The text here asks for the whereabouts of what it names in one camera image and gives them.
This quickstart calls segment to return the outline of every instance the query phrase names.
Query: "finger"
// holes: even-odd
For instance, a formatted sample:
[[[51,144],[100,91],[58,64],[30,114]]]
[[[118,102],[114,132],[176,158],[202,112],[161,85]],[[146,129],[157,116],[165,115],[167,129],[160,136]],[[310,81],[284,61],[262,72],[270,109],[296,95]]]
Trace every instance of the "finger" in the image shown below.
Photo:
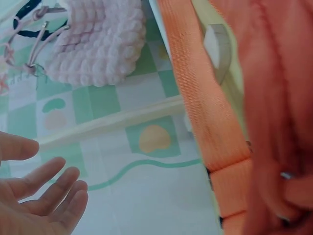
[[[88,194],[85,190],[76,192],[68,208],[60,215],[57,222],[52,223],[56,234],[71,234],[82,218],[88,202]]]
[[[257,180],[259,192],[265,204],[276,216],[296,221],[301,217],[301,211],[284,200],[284,180],[281,177],[281,167],[276,162],[271,162],[258,169]]]
[[[293,178],[285,183],[285,199],[305,210],[313,209],[313,175]]]
[[[25,160],[37,154],[38,142],[0,132],[0,161]]]
[[[258,191],[256,173],[252,173],[248,198],[248,210],[243,235],[264,235],[266,231],[281,226],[280,219],[270,213]]]
[[[279,229],[268,235],[312,235],[313,234],[313,214],[301,221],[296,226]]]
[[[65,165],[65,160],[56,157],[35,169],[22,179],[8,179],[13,195],[21,200],[35,194],[45,183],[51,180]]]
[[[74,183],[73,187],[69,191],[68,195],[66,196],[65,200],[58,206],[58,208],[52,213],[50,216],[51,221],[58,221],[59,217],[67,210],[71,201],[73,200],[74,196],[78,191],[87,191],[88,185],[84,181],[77,181]]]
[[[80,172],[75,167],[66,169],[38,200],[27,201],[22,203],[22,205],[31,214],[39,216],[49,215],[64,199],[79,175]]]

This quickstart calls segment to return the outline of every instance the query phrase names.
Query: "hand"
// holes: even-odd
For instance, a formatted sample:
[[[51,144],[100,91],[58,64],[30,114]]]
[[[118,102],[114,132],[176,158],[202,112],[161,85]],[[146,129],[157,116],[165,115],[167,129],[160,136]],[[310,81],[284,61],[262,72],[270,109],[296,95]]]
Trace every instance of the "hand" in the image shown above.
[[[313,181],[313,175],[308,174],[284,183],[284,199],[304,212],[298,221],[288,227],[283,226],[283,221],[263,201],[256,177],[257,173],[253,171],[243,235],[312,235],[313,214],[305,214],[305,211],[313,210],[313,189],[308,187]]]
[[[25,160],[39,150],[36,141],[0,132],[0,163]],[[87,184],[70,167],[38,199],[19,203],[37,192],[65,165],[57,157],[24,178],[0,179],[0,235],[70,235],[87,205]]]

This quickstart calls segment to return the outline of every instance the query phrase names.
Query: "orange fabric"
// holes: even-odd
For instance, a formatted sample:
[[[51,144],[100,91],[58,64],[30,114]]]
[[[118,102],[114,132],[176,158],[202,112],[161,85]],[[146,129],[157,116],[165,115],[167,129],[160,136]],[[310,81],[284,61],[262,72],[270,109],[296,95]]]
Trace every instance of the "orange fabric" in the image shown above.
[[[158,2],[177,84],[226,217],[225,234],[241,234],[245,217],[245,235],[312,235],[313,215],[300,218],[313,209],[312,0],[210,0],[238,41],[252,172],[249,149],[202,46],[192,3]],[[296,178],[284,181],[282,171]],[[239,188],[230,193],[232,184]],[[277,216],[301,220],[283,228]]]
[[[306,46],[313,42],[313,1],[210,2],[224,15],[238,40],[246,123],[254,152],[255,190],[261,196],[255,203],[266,208],[265,213],[271,215],[268,217],[296,221],[303,215],[303,209],[309,209],[308,204],[299,204],[299,198],[310,199],[305,193],[308,194],[313,181],[303,178],[284,182],[280,173],[288,172],[295,177],[313,173],[313,47]],[[292,196],[284,195],[284,184]],[[312,197],[313,194],[307,203],[313,202]],[[302,208],[296,208],[290,200]],[[283,232],[275,221],[265,221],[256,229],[256,221],[264,215],[256,212],[248,215],[247,235],[275,229],[277,234],[293,233]],[[313,234],[313,229],[303,233]]]

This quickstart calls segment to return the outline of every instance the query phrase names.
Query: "white square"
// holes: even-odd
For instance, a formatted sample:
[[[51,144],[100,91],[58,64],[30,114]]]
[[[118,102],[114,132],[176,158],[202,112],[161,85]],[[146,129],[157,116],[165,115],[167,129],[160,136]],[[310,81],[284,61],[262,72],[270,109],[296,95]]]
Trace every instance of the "white square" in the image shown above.
[[[0,115],[0,131],[7,132],[8,128],[8,114]]]
[[[96,138],[80,142],[88,178],[84,179],[92,188],[108,180]]]
[[[156,69],[158,71],[171,70],[172,64],[163,41],[149,42],[148,45],[156,65]]]
[[[9,80],[9,111],[36,102],[37,78],[21,73]]]
[[[51,135],[76,125],[72,91],[37,102],[38,137]]]
[[[165,99],[164,89],[158,73],[128,77],[116,86],[121,110],[147,106]]]

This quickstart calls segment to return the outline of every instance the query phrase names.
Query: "crocheted bag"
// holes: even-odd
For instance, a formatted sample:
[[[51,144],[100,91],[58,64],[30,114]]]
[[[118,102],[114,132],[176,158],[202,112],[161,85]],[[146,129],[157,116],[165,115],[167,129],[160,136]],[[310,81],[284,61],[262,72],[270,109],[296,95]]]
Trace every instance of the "crocheted bag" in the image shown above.
[[[30,20],[16,19],[18,26],[4,50],[4,59],[9,66],[35,75],[38,54],[59,36],[44,65],[45,73],[53,81],[100,87],[116,84],[135,70],[146,33],[141,0],[65,0],[63,4],[65,9],[43,6],[33,12]],[[45,22],[28,62],[16,67],[10,46],[13,38],[46,13],[61,11],[68,12],[67,24],[39,45],[46,32],[48,22]]]

